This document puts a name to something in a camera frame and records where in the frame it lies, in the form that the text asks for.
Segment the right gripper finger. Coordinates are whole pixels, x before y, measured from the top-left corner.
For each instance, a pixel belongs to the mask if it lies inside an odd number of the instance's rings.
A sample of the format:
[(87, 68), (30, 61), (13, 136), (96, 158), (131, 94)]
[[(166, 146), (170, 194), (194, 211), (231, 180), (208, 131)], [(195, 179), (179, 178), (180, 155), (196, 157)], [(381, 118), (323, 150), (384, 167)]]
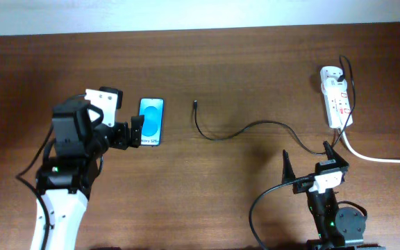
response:
[(283, 173), (282, 173), (282, 184), (289, 183), (296, 180), (296, 176), (294, 174), (289, 154), (284, 149), (283, 150)]
[(339, 165), (346, 165), (347, 162), (345, 159), (343, 159), (334, 149), (333, 147), (329, 144), (328, 141), (323, 142), (324, 148), (325, 148), (325, 153), (326, 156), (329, 160), (334, 160), (337, 164)]

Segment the blue screen smartphone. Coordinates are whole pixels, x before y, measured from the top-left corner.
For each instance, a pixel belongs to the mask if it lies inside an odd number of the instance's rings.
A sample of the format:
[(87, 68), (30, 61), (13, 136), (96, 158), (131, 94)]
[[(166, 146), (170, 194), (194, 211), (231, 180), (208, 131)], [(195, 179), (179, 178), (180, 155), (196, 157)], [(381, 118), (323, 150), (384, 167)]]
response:
[(159, 98), (140, 99), (139, 115), (144, 116), (141, 137), (142, 146), (156, 147), (160, 144), (164, 104), (164, 100)]

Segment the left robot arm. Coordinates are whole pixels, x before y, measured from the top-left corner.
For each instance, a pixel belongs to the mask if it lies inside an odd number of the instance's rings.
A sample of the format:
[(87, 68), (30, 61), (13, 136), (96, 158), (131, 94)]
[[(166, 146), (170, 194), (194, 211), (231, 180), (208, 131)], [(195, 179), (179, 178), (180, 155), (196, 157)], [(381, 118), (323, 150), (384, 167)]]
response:
[(36, 173), (37, 215), (32, 249), (74, 249), (102, 156), (110, 148), (138, 148), (144, 116), (103, 124), (106, 112), (87, 101), (53, 108), (55, 138)]

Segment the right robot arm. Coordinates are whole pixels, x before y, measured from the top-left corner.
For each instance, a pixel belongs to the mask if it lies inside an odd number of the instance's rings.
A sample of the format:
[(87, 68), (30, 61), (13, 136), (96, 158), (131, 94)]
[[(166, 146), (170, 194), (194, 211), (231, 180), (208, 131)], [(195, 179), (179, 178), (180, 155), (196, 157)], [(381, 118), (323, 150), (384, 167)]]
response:
[(334, 188), (343, 184), (349, 163), (328, 142), (324, 142), (326, 161), (318, 162), (315, 171), (296, 177), (287, 151), (283, 151), (282, 183), (291, 184), (294, 194), (307, 196), (308, 209), (314, 219), (319, 238), (308, 240), (307, 249), (383, 249), (366, 244), (363, 234), (367, 210), (352, 201), (338, 201)]

